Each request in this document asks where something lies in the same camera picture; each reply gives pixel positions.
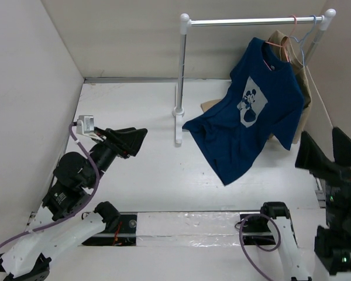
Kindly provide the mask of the blue t shirt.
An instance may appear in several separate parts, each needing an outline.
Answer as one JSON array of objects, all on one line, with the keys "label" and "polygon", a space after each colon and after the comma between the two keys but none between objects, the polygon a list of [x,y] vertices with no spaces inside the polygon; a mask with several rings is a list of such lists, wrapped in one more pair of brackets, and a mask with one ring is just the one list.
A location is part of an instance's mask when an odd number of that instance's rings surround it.
[{"label": "blue t shirt", "polygon": [[291,64],[259,38],[250,41],[230,79],[217,104],[183,125],[224,185],[252,167],[270,135],[290,150],[304,107]]}]

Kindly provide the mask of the pink wire hanger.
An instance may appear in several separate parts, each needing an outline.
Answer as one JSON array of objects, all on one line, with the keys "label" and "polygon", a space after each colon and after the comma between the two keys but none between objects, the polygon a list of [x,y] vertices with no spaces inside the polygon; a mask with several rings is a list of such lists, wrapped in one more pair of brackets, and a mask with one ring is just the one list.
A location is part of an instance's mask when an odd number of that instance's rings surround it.
[{"label": "pink wire hanger", "polygon": [[290,32],[290,35],[287,36],[279,30],[276,30],[272,33],[269,39],[265,41],[265,43],[271,46],[272,52],[280,61],[290,63],[292,69],[297,73],[299,72],[299,69],[301,69],[301,66],[299,65],[298,59],[296,58],[290,40],[290,36],[295,31],[297,19],[295,15],[291,15],[291,17],[294,19],[294,27]]}]

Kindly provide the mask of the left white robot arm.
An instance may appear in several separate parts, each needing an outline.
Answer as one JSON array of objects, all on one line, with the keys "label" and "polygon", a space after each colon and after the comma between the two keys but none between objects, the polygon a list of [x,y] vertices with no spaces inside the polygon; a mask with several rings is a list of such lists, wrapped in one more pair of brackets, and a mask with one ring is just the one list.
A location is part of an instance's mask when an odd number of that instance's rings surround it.
[{"label": "left white robot arm", "polygon": [[120,212],[104,201],[87,211],[75,226],[61,231],[90,203],[113,161],[138,154],[148,130],[95,127],[86,133],[95,143],[86,150],[75,126],[75,122],[70,124],[69,133],[80,152],[68,152],[59,160],[53,171],[56,182],[43,198],[33,226],[0,244],[0,272],[6,273],[5,280],[45,280],[59,255],[95,234],[121,227]]}]

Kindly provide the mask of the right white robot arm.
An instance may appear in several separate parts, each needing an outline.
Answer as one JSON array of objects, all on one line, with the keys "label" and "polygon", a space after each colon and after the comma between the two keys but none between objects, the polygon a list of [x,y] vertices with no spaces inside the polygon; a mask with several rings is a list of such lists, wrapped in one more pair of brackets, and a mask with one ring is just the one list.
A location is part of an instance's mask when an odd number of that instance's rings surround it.
[{"label": "right white robot arm", "polygon": [[333,160],[308,132],[301,134],[295,167],[325,181],[325,209],[296,214],[266,202],[259,225],[273,237],[285,280],[351,280],[351,139],[332,130]]}]

